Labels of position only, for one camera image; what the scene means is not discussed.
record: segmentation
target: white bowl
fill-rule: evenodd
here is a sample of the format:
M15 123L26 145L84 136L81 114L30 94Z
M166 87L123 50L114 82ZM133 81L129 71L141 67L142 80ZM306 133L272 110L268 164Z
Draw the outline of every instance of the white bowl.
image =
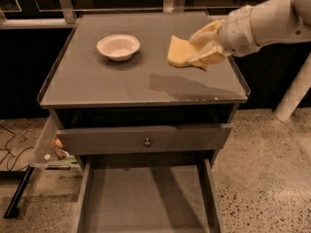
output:
M139 48L139 41L131 35L111 35L97 43L99 52L115 61L129 59Z

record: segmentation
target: speckled floor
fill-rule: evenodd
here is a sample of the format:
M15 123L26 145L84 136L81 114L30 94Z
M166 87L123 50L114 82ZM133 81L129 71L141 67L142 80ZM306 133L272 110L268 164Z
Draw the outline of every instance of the speckled floor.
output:
M0 120L16 137L14 154L34 146L44 118ZM287 122L270 110L238 111L212 173L226 233L311 232L311 109ZM12 137L0 128L0 149ZM0 151L0 161L5 152ZM15 169L27 164L31 150ZM7 160L0 165L7 169ZM11 168L15 160L9 161ZM17 182L0 181L0 232L70 232L82 171L36 169L19 203L19 215L3 219Z

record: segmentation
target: drawer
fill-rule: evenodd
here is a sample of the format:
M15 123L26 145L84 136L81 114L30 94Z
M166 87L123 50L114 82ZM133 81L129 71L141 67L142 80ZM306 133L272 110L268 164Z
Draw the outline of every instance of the drawer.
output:
M88 157L72 233L224 232L208 160L169 166L161 163L175 154L155 153L149 158L158 165L149 166L140 156L108 155L109 166ZM121 167L111 161L118 158Z
M219 150L231 128L230 123L72 128L57 130L56 135L72 155Z

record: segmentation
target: white pipe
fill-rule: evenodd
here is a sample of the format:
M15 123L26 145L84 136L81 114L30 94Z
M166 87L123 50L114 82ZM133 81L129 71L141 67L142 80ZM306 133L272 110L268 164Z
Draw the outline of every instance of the white pipe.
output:
M285 93L274 115L282 121L290 118L295 108L303 99L311 87L311 52L309 53L304 64L301 66L299 73L294 78L290 88Z

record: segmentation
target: round metal knob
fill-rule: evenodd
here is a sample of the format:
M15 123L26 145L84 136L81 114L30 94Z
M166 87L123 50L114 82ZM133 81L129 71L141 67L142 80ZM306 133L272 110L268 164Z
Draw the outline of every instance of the round metal knob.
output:
M153 144L153 143L150 141L149 138L146 138L146 139L145 139L144 146L145 146L146 148L151 147L152 144Z

